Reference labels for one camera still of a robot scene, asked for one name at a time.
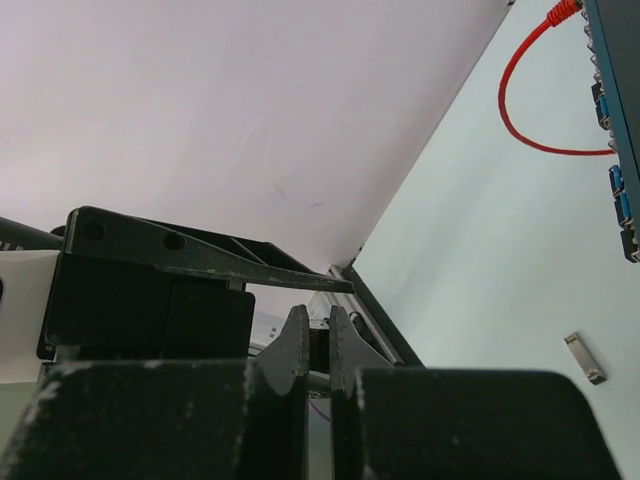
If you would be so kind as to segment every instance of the red cable connector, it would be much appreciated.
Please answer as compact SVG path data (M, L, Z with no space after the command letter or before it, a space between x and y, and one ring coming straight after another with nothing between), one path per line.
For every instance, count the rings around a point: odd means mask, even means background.
M516 139L520 140L525 145L533 147L537 150L541 150L547 153L557 153L560 155L574 155L574 156L595 156L595 155L611 155L615 153L613 150L571 150L565 148L555 148L549 147L547 145L542 145L541 143L534 142L528 137L522 135L516 127L511 122L511 118L509 118L509 112L507 111L507 85L509 84L509 80L511 79L511 75L513 75L513 71L516 68L516 65L525 54L525 52L533 45L533 43L542 36L544 32L546 32L551 27L557 27L562 22L564 22L567 18L572 16L573 14L580 11L582 8L582 3L579 0L561 0L554 6L549 13L547 13L547 18L538 25L533 32L529 34L527 38L524 39L522 44L515 51L511 60L504 69L504 73L502 74L502 79L500 80L500 88L498 89L498 108L500 110L500 117L504 122L505 127L511 135L513 135Z

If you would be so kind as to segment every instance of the screw hole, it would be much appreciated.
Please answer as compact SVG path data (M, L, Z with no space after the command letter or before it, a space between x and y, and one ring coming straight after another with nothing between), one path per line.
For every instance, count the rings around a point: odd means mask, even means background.
M164 237L164 246L169 250L182 250L184 248L184 237L178 232L168 233Z
M91 222L87 223L87 225L84 227L83 233L85 237L95 242L104 237L106 230L99 223Z

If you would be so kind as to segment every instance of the purple cable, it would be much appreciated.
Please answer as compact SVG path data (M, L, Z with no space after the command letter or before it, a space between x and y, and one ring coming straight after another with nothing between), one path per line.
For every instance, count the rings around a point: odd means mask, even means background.
M329 416L324 413L322 410L320 410L315 403L313 403L311 400L309 400L309 406L311 407L311 409L316 412L318 414L318 416L324 420L326 420L327 422L331 422L331 419L329 418Z

